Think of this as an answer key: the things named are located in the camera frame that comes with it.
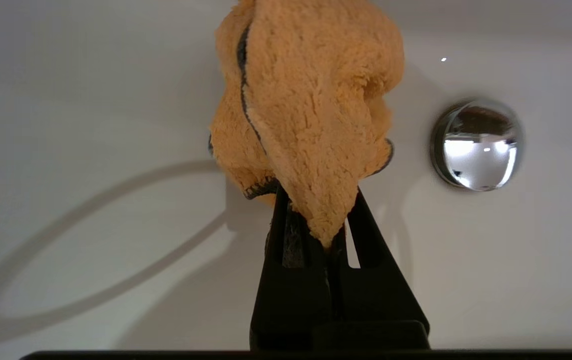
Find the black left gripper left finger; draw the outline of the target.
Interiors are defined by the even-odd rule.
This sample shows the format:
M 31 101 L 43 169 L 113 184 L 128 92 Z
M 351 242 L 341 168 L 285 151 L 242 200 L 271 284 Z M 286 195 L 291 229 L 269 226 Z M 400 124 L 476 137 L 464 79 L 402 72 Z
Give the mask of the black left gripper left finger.
M 251 350 L 313 350 L 315 330 L 332 319 L 325 265 L 320 242 L 280 187 L 252 312 Z

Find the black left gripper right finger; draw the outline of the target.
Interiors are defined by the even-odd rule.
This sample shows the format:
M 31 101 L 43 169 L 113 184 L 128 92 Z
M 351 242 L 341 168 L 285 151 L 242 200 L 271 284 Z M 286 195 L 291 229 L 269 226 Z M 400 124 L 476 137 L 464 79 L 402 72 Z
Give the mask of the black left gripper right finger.
M 332 241 L 332 297 L 346 321 L 430 323 L 393 257 L 363 192 Z

